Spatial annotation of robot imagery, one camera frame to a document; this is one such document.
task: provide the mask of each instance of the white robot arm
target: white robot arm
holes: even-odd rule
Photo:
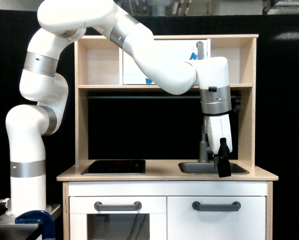
[[[41,136],[58,130],[68,96],[67,83],[56,73],[56,67],[63,49],[79,40],[87,27],[93,27],[122,48],[165,91],[180,95],[199,85],[211,149],[216,155],[219,150],[226,152],[227,146],[232,151],[227,114],[231,110],[231,94],[225,58],[176,62],[162,55],[153,33],[112,0],[45,0],[37,18],[42,28],[29,43],[20,80],[22,96],[37,105],[16,106],[6,117],[11,214],[46,209],[45,149]],[[225,139],[227,146],[220,139]]]

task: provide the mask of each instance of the wooden panel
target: wooden panel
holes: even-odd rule
[[[89,159],[89,124],[87,92],[76,90],[75,96],[75,165],[78,168]]]
[[[230,84],[231,90],[244,90],[244,89],[251,89],[253,87],[252,83],[239,83],[239,84]],[[154,91],[154,92],[164,92],[159,86],[154,84],[149,85],[79,85],[78,88],[81,91],[88,91],[88,92],[106,92],[106,91]],[[199,92],[199,87],[195,86],[189,90],[190,92]]]
[[[250,39],[240,48],[240,83],[255,84],[256,81],[256,38]]]
[[[63,182],[63,239],[70,240],[69,182]]]
[[[118,85],[120,83],[119,47],[87,50],[87,84]]]
[[[267,182],[266,196],[266,240],[273,239],[273,182]]]
[[[238,160],[252,168],[255,166],[255,103],[253,88],[240,91],[241,110],[238,114]]]
[[[83,36],[79,40],[87,49],[118,49],[118,47],[104,36]]]
[[[235,35],[160,35],[154,36],[155,40],[199,40],[210,39],[212,48],[240,48],[252,38],[258,38],[258,34]]]
[[[80,42],[76,41],[75,43],[75,84],[77,85],[86,85],[88,84],[88,58],[87,58],[87,49]]]
[[[123,50],[118,50],[118,61],[119,61],[119,85],[123,85]]]

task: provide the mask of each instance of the countertop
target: countertop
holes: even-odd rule
[[[230,160],[249,171],[249,174],[232,174],[220,178],[217,174],[187,174],[181,172],[179,163],[195,163],[197,160],[146,160],[145,174],[120,174],[120,175],[81,175],[94,160],[89,160],[84,166],[75,165],[60,174],[56,179],[60,182],[81,181],[277,181],[279,179],[258,166],[251,167],[238,160]]]

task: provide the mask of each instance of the white cabinet door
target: white cabinet door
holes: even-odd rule
[[[198,211],[194,202],[221,211]],[[227,206],[239,202],[238,211]],[[169,240],[265,240],[264,196],[172,196],[167,198]]]
[[[69,198],[70,240],[166,240],[165,196]]]

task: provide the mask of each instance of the sink basin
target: sink basin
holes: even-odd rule
[[[214,168],[214,162],[182,162],[178,166],[185,174],[219,174]],[[230,163],[230,172],[233,175],[250,173],[236,163]]]

